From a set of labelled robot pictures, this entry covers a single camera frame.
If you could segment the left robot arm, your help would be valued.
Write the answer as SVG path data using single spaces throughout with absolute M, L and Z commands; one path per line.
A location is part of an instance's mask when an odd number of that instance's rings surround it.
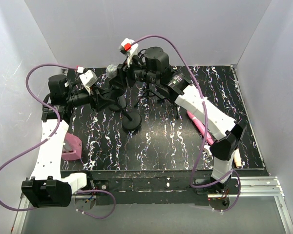
M 94 183 L 85 173 L 72 173 L 61 178 L 62 148 L 68 130 L 65 121 L 42 123 L 42 145 L 31 177 L 22 182 L 21 190 L 34 208 L 67 207 L 75 193 L 89 195 Z

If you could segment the black round-base desk stand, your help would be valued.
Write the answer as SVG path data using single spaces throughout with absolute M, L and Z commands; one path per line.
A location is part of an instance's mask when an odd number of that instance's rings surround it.
M 109 109 L 113 112 L 121 112 L 123 110 L 123 107 L 121 105 L 111 104 L 109 105 Z

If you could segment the pink tall microphone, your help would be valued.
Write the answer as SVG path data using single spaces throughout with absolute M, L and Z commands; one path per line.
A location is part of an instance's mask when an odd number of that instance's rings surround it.
M 195 124 L 195 126 L 197 127 L 197 129 L 199 130 L 201 135 L 204 135 L 205 125 L 198 118 L 196 118 L 190 111 L 187 111 L 187 115 L 192 120 L 192 122 Z M 210 135 L 210 133 L 207 133 L 206 142 L 210 146 L 213 144 L 213 139 L 212 139 L 212 136 Z

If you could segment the beige peach microphone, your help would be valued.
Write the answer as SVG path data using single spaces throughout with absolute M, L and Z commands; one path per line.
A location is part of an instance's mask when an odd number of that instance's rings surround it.
M 238 149 L 236 149 L 234 152 L 233 160 L 234 160 L 234 164 L 235 164 L 236 168 L 238 168 L 238 169 L 242 168 L 242 159 L 241 159 L 240 152 Z

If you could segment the black tripod stand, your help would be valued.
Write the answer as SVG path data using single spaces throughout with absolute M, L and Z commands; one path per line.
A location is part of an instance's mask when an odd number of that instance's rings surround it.
M 158 94 L 156 94 L 155 91 L 151 90 L 149 83 L 146 83 L 144 92 L 143 92 L 142 96 L 138 98 L 138 101 L 135 103 L 134 108 L 138 107 L 138 105 L 139 105 L 139 103 L 140 103 L 140 101 L 142 99 L 144 99 L 144 98 L 149 99 L 149 98 L 152 98 L 152 97 L 156 97 L 158 103 L 160 103 L 160 102 L 165 100 L 163 97 L 161 97 Z
M 174 117 L 176 119 L 180 119 L 180 106 L 176 103 L 173 103 L 172 101 L 166 100 L 166 103 L 169 103 L 172 106 L 172 109 L 174 111 Z

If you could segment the silver grey microphone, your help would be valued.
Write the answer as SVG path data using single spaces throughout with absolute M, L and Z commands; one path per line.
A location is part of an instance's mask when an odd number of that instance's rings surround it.
M 116 99 L 120 105 L 126 107 L 125 88 L 122 87 L 119 81 L 117 66 L 114 64 L 108 65 L 106 68 L 106 76 L 110 79 L 109 86 L 111 89 L 111 97 Z

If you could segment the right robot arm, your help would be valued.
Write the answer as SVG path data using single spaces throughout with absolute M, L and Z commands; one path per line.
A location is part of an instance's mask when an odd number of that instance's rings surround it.
M 162 48 L 149 47 L 139 53 L 136 45 L 125 43 L 119 50 L 126 56 L 126 60 L 124 68 L 120 68 L 118 73 L 127 79 L 129 85 L 137 81 L 153 84 L 165 99 L 203 122 L 203 140 L 207 140 L 208 132 L 215 137 L 215 142 L 209 148 L 214 158 L 210 183 L 191 186 L 212 187 L 215 193 L 224 193 L 229 188 L 234 154 L 246 130 L 244 121 L 236 121 L 206 99 L 201 89 L 171 67 L 169 56 Z

